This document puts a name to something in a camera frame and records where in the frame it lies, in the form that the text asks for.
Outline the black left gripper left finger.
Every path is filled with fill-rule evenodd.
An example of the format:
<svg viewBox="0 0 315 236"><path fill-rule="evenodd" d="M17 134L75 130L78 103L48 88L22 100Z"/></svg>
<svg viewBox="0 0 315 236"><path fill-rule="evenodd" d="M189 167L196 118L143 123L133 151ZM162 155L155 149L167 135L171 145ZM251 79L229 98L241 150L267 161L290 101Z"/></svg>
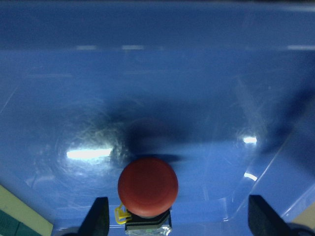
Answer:
<svg viewBox="0 0 315 236"><path fill-rule="evenodd" d="M109 233L109 203L107 197L95 199L81 224L79 236L107 236Z"/></svg>

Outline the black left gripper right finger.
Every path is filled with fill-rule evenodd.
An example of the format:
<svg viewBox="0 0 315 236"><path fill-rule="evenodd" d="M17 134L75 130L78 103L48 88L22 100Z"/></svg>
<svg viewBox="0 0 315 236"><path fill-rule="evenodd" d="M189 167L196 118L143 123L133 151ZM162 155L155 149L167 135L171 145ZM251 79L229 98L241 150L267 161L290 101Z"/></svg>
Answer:
<svg viewBox="0 0 315 236"><path fill-rule="evenodd" d="M260 195L249 195L248 226L254 236L290 235L290 227Z"/></svg>

